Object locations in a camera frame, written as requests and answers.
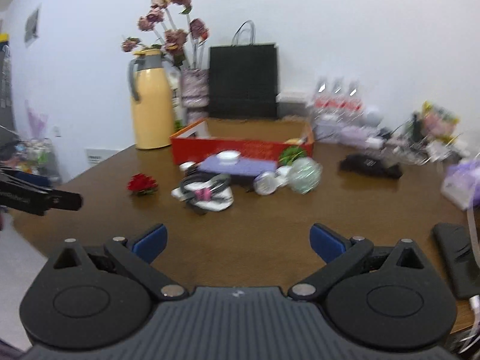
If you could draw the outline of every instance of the silver screw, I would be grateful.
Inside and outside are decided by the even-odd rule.
[[[292,292],[298,296],[313,295],[317,289],[308,283],[299,283],[292,287]]]
[[[185,288],[179,286],[178,284],[168,284],[167,286],[163,286],[160,291],[162,292],[163,296],[175,298],[182,295],[185,292]]]

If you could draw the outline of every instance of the red box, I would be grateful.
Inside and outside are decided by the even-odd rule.
[[[301,120],[204,118],[171,135],[170,141],[176,164],[201,162],[224,150],[237,150],[246,158],[278,161],[288,147],[299,146],[310,157],[314,148],[311,126]]]

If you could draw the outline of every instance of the red flower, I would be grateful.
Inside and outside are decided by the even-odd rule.
[[[157,187],[157,182],[152,177],[144,175],[143,173],[134,175],[127,185],[127,189],[132,192],[154,190]]]

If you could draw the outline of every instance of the wooden table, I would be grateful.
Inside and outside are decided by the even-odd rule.
[[[99,245],[164,223],[169,242],[153,266],[189,289],[196,285],[280,286],[286,291],[323,266],[309,245],[309,230],[315,222],[347,238],[362,235],[376,245],[414,239],[445,277],[431,228],[437,222],[465,224],[466,219],[440,194],[442,177],[435,166],[404,166],[398,181],[339,173],[338,162],[353,151],[317,145],[314,158],[323,165],[322,180],[306,195],[285,187],[259,196],[234,186],[235,200],[229,209],[198,216],[170,195],[182,179],[170,149],[130,147],[63,186],[83,195],[80,211],[50,210],[44,217],[17,213],[15,227],[48,256],[66,238]],[[129,195],[127,182],[140,172],[158,181],[157,193]],[[472,323],[467,302],[458,302],[452,331]]]

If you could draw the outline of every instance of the bouquet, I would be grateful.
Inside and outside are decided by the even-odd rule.
[[[182,11],[179,13],[187,19],[188,30],[177,28],[173,22],[169,7],[179,5]],[[192,9],[191,0],[152,0],[150,11],[145,16],[138,19],[138,29],[144,32],[153,32],[157,39],[151,46],[146,46],[140,38],[129,37],[122,43],[122,50],[126,53],[132,51],[138,46],[146,49],[160,49],[167,59],[180,69],[186,65],[187,68],[197,69],[202,65],[203,48],[208,39],[208,28],[201,19],[190,19]],[[168,19],[169,26],[166,24],[165,18]],[[161,35],[155,26],[159,24],[163,27],[163,35]],[[185,44],[190,38],[192,44],[192,60],[189,61],[185,53]]]

